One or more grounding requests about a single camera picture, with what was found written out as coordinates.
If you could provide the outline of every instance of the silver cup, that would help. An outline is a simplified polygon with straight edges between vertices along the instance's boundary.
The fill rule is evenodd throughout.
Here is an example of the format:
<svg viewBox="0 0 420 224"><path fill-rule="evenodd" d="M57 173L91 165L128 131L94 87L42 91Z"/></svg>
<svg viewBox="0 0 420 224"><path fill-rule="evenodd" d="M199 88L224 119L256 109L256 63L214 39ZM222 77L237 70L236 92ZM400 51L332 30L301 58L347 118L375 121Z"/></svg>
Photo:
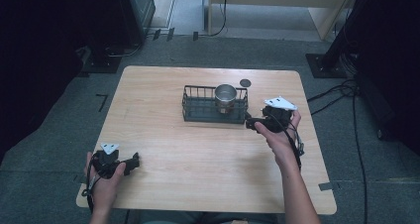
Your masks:
<svg viewBox="0 0 420 224"><path fill-rule="evenodd" d="M221 84L215 89L216 105L220 113L229 113L235 106L237 90L230 84Z"/></svg>

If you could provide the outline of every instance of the person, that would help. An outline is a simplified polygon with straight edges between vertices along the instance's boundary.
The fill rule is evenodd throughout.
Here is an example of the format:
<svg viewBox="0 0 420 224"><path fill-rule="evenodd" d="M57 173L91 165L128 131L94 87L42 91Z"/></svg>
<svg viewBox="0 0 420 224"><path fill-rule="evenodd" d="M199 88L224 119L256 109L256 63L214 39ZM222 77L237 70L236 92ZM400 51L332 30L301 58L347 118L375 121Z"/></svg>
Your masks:
<svg viewBox="0 0 420 224"><path fill-rule="evenodd" d="M287 129L291 131L297 129L300 119L299 112L294 111ZM266 138L281 172L286 223L321 223L284 132L273 133L259 122L255 126L257 131ZM293 140L296 139L294 132L288 134ZM86 166L89 165L91 157L92 154L88 153ZM119 164L110 179L101 178L96 183L93 189L94 208L90 223L107 223L112 205L117 197L118 183L124 175L124 168L124 163Z"/></svg>

